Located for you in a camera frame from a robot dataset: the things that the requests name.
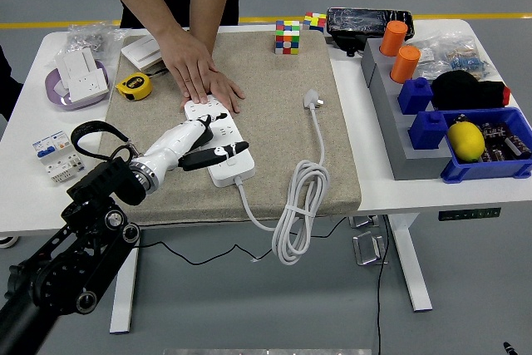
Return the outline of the person's left hand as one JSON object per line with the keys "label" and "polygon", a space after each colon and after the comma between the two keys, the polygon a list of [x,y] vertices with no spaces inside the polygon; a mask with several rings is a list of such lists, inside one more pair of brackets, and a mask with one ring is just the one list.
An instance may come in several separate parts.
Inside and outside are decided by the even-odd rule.
{"label": "person's left hand", "polygon": [[230,113],[240,113],[239,102],[245,99],[244,91],[225,74],[218,71],[209,71],[209,92]]}

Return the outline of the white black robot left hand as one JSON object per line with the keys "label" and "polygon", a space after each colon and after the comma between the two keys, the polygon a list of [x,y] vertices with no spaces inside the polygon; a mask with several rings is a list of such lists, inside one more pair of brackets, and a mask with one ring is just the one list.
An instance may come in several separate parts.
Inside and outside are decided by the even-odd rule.
{"label": "white black robot left hand", "polygon": [[217,165],[249,148],[247,141],[238,141],[225,146],[197,150],[214,137],[210,124],[228,115],[204,115],[195,120],[187,120],[167,130],[143,156],[133,159],[131,169],[148,170],[163,174],[180,167],[185,171],[198,170]]}

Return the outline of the person's right hand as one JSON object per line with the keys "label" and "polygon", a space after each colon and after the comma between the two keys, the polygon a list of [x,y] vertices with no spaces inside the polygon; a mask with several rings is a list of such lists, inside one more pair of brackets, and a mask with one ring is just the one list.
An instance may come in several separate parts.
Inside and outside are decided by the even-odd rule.
{"label": "person's right hand", "polygon": [[178,84],[183,97],[200,103],[207,98],[210,75],[217,72],[207,47],[181,26],[153,34],[162,60]]}

